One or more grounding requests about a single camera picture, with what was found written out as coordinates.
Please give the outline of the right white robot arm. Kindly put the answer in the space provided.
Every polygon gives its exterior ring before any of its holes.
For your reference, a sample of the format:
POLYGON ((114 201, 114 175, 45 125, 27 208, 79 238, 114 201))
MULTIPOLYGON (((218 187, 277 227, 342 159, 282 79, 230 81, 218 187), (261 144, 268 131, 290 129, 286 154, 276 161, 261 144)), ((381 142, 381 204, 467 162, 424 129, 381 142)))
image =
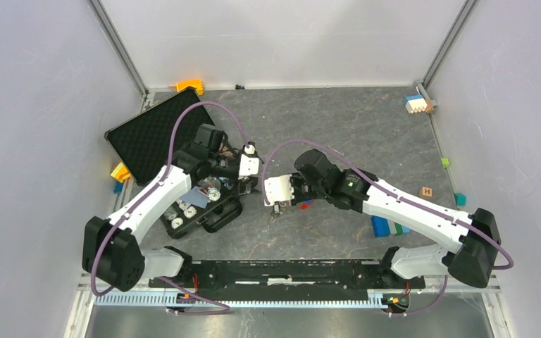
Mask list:
POLYGON ((385 286, 424 275, 450 275, 476 288, 488 285, 501 248, 492 212, 439 206, 364 170, 340 170, 318 149, 304 152, 294 168, 291 181, 299 198, 324 199, 340 210, 378 216, 434 241, 430 246, 388 249, 378 269, 385 286))

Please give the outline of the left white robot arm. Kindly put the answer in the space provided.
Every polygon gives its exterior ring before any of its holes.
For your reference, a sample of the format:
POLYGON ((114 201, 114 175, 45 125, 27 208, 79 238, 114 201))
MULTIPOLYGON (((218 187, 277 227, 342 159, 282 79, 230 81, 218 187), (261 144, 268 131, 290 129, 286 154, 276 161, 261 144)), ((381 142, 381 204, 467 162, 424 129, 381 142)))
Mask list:
POLYGON ((199 127, 193 141, 181 146, 157 176, 130 202, 107 218, 97 216, 85 225, 82 268, 90 274, 92 292, 101 280, 110 289, 126 292, 140 280, 167 277, 176 287, 188 285, 193 268, 176 249, 142 249, 151 226, 183 195, 208 177, 245 180, 259 172, 255 144, 245 142, 231 156, 223 155, 227 134, 212 125, 199 127))

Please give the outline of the keyring with blue red tags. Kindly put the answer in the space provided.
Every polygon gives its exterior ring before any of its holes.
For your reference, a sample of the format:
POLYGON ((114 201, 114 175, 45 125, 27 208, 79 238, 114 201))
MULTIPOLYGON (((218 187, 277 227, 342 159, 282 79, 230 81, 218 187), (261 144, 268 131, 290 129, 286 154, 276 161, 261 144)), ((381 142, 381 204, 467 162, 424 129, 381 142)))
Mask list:
POLYGON ((314 203, 313 199, 295 203, 293 201, 278 201, 272 206, 271 215, 278 217, 295 210, 306 210, 314 203))

